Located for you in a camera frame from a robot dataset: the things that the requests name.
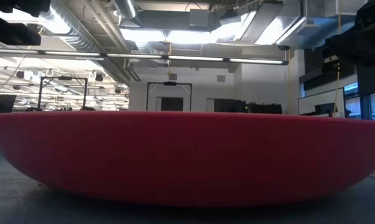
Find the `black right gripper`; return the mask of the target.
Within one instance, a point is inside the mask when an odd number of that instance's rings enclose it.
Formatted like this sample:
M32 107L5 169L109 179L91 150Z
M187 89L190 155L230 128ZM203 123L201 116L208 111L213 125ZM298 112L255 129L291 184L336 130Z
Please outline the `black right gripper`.
M356 14L354 30L334 35L325 45L339 58L365 67L375 66L375 0L369 0Z

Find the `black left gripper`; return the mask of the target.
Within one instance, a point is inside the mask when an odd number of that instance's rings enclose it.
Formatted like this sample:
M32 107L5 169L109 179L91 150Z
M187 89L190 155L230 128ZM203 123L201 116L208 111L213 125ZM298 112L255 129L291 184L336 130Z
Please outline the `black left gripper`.
M51 0L0 0L0 11L11 13L13 9L24 11L33 17L50 9ZM41 36L21 23L8 23L0 18L0 42L6 45L41 44Z

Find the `dark monitor at table edge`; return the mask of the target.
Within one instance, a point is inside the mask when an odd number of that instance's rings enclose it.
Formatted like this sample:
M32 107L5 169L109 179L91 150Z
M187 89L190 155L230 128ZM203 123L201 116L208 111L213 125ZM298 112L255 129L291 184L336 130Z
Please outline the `dark monitor at table edge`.
M0 113L10 113L15 100L16 95L0 95Z

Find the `small black monitor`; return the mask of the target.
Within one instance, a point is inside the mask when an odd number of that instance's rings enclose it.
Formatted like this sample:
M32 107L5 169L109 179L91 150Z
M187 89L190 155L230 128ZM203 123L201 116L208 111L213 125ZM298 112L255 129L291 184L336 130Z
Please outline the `small black monitor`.
M338 108L334 103L325 103L320 105L315 105L315 115L324 115L328 117L333 117L334 113L338 112Z

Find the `white board panel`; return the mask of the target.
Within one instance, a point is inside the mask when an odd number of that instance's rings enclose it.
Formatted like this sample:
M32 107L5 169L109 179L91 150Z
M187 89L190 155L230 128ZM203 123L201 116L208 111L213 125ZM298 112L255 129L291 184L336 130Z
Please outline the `white board panel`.
M299 98L299 115L328 117L326 114L315 115L315 105L334 103L338 108L338 112L334 113L333 117L345 118L346 107L344 96L344 89L339 88L337 90L325 91L323 93Z

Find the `black equipment row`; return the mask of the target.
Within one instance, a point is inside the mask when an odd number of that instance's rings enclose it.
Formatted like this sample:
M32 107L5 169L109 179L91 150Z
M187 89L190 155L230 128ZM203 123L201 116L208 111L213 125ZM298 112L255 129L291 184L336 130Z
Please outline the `black equipment row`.
M247 103L243 100L215 99L214 111L225 113L282 114L280 104Z

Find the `long linear ceiling light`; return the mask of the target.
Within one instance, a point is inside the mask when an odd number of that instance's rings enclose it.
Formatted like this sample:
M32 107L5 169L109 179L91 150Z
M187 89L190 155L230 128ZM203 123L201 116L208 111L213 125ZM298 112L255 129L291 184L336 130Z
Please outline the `long linear ceiling light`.
M197 62L221 62L221 63L246 63L263 65L288 65L287 60L269 60L263 58L228 58L228 57L204 57L183 55L155 55L155 54L123 54L123 53L98 53L98 52L66 52L51 50L22 50L22 49L0 49L0 55L25 55L37 57L74 57L74 58L127 58L147 60L186 60Z

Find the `grey ceiling ventilation box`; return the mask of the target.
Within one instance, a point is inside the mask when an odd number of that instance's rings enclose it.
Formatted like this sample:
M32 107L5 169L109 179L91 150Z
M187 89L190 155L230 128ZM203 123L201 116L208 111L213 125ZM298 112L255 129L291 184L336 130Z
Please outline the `grey ceiling ventilation box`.
M189 11L190 30L208 30L210 13L206 9L191 9Z

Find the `large red bowl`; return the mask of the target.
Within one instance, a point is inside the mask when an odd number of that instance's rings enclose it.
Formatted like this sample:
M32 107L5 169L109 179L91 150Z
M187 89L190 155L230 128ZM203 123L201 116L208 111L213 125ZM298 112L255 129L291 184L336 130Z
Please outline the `large red bowl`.
M0 114L18 171L87 197L178 207L298 202L375 171L375 121L276 114Z

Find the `black frame rig with lamps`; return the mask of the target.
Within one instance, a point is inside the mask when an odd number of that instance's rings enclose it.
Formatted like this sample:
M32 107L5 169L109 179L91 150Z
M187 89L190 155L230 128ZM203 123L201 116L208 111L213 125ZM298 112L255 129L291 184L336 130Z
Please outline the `black frame rig with lamps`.
M83 95L83 110L86 108L86 97L87 97L87 89L88 89L88 79L87 78L75 78L75 77L69 77L69 76L59 76L59 77L48 77L48 76L43 76L40 78L40 84L39 84L39 96L38 96L38 103L37 103L37 109L39 110L41 107L41 101L42 101L42 90L44 87L46 87L50 82L44 85L44 80L47 78L54 80L66 80L66 81L71 81L71 80L83 80L85 84L83 85L84 89L84 95Z

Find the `large spiral ventilation duct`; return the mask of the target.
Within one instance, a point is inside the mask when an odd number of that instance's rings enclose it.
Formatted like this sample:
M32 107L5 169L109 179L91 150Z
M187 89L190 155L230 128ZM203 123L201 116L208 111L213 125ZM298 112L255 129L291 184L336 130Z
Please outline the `large spiral ventilation duct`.
M61 39L77 52L104 52L104 48L61 0L51 0L49 10L41 12L39 20L52 33L62 35ZM109 58L93 62L101 66L114 81L129 85L131 77L127 71Z

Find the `silver round ventilation duct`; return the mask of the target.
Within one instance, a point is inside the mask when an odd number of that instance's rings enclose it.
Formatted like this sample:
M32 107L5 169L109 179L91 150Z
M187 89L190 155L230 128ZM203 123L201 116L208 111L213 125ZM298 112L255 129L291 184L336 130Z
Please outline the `silver round ventilation duct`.
M113 0L113 4L123 19L133 19L137 16L135 0Z

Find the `black frame rig, white wall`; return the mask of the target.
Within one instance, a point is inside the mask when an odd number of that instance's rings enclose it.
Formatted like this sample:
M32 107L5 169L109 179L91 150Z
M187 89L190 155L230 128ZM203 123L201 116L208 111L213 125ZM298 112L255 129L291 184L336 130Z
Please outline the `black frame rig, white wall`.
M150 89L152 84L156 85L164 85L164 86L177 86L177 85L188 85L190 87L190 108L189 110L192 111L192 92L193 92L193 84L192 83L177 83L173 81L166 81L166 82L147 82L147 89L146 89L146 111L149 109L149 93L154 90L154 88Z

